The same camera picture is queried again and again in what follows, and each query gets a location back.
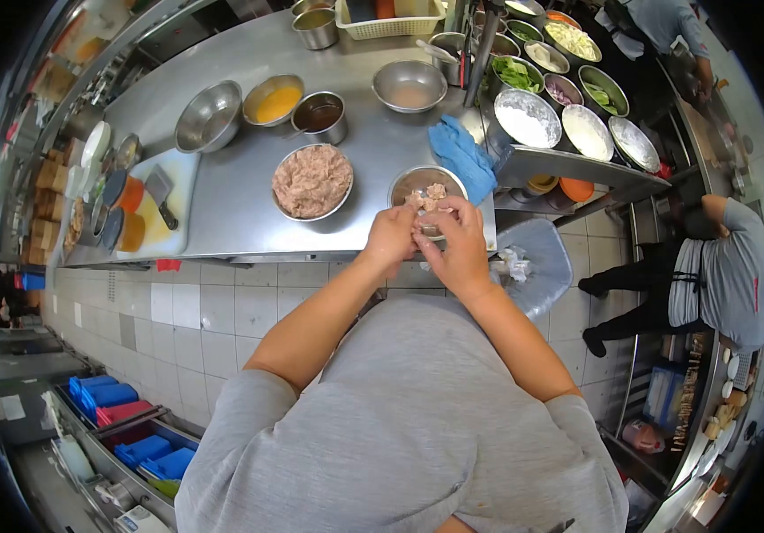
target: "black shoe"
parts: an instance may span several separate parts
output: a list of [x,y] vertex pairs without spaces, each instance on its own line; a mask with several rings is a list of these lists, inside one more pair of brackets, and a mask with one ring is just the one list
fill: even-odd
[[593,336],[593,329],[588,327],[583,330],[583,342],[587,343],[587,348],[595,357],[604,357],[607,355],[607,348],[601,339]]
[[594,292],[590,287],[589,283],[592,281],[592,278],[583,278],[577,283],[577,288],[579,288],[581,291],[587,294],[591,294],[598,298],[599,300],[603,300],[607,298],[607,294],[610,293],[610,291],[604,291],[602,293],[596,293]]

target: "white cutting board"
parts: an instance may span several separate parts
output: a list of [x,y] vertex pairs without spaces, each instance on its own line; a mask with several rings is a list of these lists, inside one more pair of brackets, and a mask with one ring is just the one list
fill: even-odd
[[157,210],[157,204],[148,193],[136,213],[145,219],[145,238],[136,251],[118,251],[119,259],[163,259],[181,254],[187,248],[189,234],[189,208],[193,204],[193,186],[199,169],[201,154],[181,154],[174,148],[146,159],[131,169],[131,176],[142,182],[151,174],[154,165],[160,165],[174,187],[166,198],[166,206],[177,219],[177,229],[170,231]]

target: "white plastic basket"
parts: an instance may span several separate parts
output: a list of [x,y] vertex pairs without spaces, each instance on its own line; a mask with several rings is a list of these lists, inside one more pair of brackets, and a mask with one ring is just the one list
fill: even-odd
[[428,35],[435,31],[439,20],[446,15],[441,0],[432,3],[437,16],[431,17],[401,17],[396,19],[369,20],[350,24],[350,11],[346,0],[335,3],[335,25],[343,28],[356,41],[375,39],[376,37],[397,37],[398,35]]

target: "tile floor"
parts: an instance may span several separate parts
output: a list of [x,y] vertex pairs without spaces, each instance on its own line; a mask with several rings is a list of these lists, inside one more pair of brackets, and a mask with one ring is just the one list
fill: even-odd
[[[622,224],[603,211],[560,233],[575,273],[573,287],[536,323],[601,420],[623,387],[633,340],[608,343],[607,357],[599,359],[588,354],[581,333],[590,323],[631,309],[636,293],[614,291],[598,300],[577,282],[628,261],[629,243]],[[242,270],[184,262],[180,271],[162,273],[60,269],[55,289],[45,291],[44,321],[144,399],[203,428],[225,380],[243,367],[260,338],[343,268],[261,263]],[[390,296],[447,294],[418,263],[405,263],[387,286]]]

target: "cleaver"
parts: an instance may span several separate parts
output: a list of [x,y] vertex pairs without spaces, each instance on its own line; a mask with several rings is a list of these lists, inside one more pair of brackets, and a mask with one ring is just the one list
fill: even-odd
[[172,231],[177,229],[177,219],[175,219],[175,216],[171,214],[171,211],[166,206],[166,198],[169,197],[169,193],[174,186],[174,183],[171,182],[171,179],[169,179],[169,176],[166,175],[166,172],[160,165],[154,165],[151,174],[145,180],[145,190],[154,198],[154,203],[157,204],[160,216],[163,217],[163,222]]

